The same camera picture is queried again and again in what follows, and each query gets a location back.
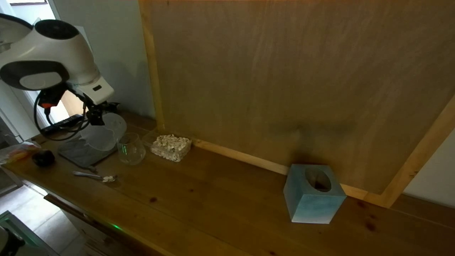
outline clear drinking glass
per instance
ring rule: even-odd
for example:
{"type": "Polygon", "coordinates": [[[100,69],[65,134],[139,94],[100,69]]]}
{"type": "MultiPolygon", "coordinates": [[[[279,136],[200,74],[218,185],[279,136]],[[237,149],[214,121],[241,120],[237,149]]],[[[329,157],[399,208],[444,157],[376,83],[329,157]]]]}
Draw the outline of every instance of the clear drinking glass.
{"type": "Polygon", "coordinates": [[[137,133],[125,133],[117,140],[118,156],[126,164],[138,164],[144,159],[145,148],[137,133]]]}

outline blue wooden cube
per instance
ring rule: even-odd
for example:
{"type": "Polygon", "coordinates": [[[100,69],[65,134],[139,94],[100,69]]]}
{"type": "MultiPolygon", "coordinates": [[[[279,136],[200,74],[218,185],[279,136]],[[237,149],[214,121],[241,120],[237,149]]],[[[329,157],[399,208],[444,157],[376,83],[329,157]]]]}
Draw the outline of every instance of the blue wooden cube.
{"type": "Polygon", "coordinates": [[[292,222],[329,224],[346,194],[329,166],[293,164],[284,197],[292,222]]]}

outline white wall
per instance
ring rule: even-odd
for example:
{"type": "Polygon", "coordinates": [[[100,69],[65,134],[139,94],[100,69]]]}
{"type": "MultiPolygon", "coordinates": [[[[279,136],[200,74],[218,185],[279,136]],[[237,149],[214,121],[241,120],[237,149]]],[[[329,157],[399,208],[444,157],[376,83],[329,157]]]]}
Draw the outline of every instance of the white wall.
{"type": "Polygon", "coordinates": [[[455,130],[428,160],[404,193],[455,208],[455,130]]]}
{"type": "Polygon", "coordinates": [[[52,13],[51,7],[46,5],[14,5],[13,11],[16,13],[16,17],[27,21],[30,24],[34,24],[37,18],[42,20],[54,20],[54,14],[52,13]]]}
{"type": "Polygon", "coordinates": [[[84,27],[120,108],[155,117],[137,0],[54,0],[61,20],[84,27]]]}

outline spoon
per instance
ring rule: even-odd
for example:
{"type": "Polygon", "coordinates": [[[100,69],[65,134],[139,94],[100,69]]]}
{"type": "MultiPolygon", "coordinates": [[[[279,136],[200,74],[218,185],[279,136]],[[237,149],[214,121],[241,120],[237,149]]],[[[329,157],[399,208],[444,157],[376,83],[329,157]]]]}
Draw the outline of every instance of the spoon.
{"type": "Polygon", "coordinates": [[[117,175],[101,177],[101,176],[99,176],[99,175],[86,174],[86,173],[83,173],[83,172],[76,172],[76,171],[73,171],[73,174],[74,174],[75,176],[89,177],[89,178],[92,178],[92,179],[101,180],[101,181],[104,182],[104,183],[114,182],[114,181],[117,179],[117,175]]]}

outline tiled floor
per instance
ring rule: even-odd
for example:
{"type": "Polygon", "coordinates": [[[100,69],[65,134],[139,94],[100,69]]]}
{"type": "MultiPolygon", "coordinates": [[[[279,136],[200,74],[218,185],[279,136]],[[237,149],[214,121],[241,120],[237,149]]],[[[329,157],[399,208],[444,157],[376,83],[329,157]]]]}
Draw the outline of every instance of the tiled floor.
{"type": "Polygon", "coordinates": [[[43,199],[44,191],[31,187],[24,185],[0,197],[0,214],[9,210],[61,256],[85,256],[85,240],[77,229],[58,207],[43,199]]]}

